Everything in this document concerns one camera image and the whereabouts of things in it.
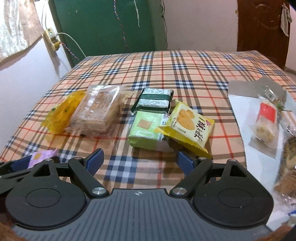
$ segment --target metal screw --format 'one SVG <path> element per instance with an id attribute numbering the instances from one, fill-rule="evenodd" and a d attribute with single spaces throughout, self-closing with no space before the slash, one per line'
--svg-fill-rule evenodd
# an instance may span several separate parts
<path id="1" fill-rule="evenodd" d="M 185 188 L 174 188 L 173 193 L 176 195 L 184 195 L 187 193 L 187 190 Z"/>
<path id="2" fill-rule="evenodd" d="M 92 193 L 93 194 L 96 194 L 96 195 L 102 195 L 106 192 L 106 189 L 105 188 L 101 188 L 101 187 L 97 187 L 97 188 L 94 188 L 92 190 Z"/>

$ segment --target yellow snack package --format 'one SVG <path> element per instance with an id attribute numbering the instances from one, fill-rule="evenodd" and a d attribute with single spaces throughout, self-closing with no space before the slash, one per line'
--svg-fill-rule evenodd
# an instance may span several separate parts
<path id="1" fill-rule="evenodd" d="M 51 109 L 41 125 L 47 127 L 50 134 L 62 133 L 68 126 L 69 120 L 82 101 L 85 92 L 85 90 L 79 90 L 67 95 Z"/>
<path id="2" fill-rule="evenodd" d="M 155 132 L 175 139 L 198 156 L 212 158 L 205 149 L 205 144 L 214 127 L 214 120 L 198 114 L 183 102 L 177 105 L 164 126 L 159 126 Z"/>

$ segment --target yellow plug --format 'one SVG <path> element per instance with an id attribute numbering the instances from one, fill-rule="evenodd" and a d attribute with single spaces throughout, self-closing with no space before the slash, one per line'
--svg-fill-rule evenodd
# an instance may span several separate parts
<path id="1" fill-rule="evenodd" d="M 52 28 L 48 28 L 43 33 L 44 38 L 50 44 L 53 51 L 57 51 L 61 42 L 57 39 L 57 35 L 54 33 Z"/>

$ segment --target power outlet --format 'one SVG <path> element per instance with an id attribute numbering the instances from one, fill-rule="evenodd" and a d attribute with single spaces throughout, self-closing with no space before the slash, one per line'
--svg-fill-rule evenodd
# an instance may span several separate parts
<path id="1" fill-rule="evenodd" d="M 54 33 L 52 28 L 45 30 L 43 36 L 50 44 L 53 51 L 57 51 L 59 49 L 61 42 L 57 39 L 57 35 Z"/>

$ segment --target plaid tablecloth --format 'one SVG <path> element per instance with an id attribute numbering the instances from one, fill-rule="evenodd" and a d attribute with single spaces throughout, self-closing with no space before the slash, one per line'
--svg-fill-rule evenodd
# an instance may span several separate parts
<path id="1" fill-rule="evenodd" d="M 132 148 L 127 141 L 134 117 L 129 99 L 113 133 L 90 139 L 68 132 L 52 136 L 40 123 L 50 109 L 69 93 L 90 84 L 125 84 L 138 91 L 145 87 L 171 88 L 177 98 L 204 116 L 215 120 L 206 145 L 214 162 L 229 158 L 245 162 L 244 146 L 230 102 L 228 81 L 255 81 L 268 75 L 296 98 L 291 79 L 269 59 L 256 51 L 201 52 L 158 51 L 87 57 L 56 83 L 35 105 L 7 143 L 0 160 L 28 156 L 37 150 L 58 148 L 63 161 L 74 156 L 86 157 L 96 148 L 105 152 L 105 161 L 95 177 L 112 188 L 167 188 L 170 190 L 184 174 L 174 153 Z"/>

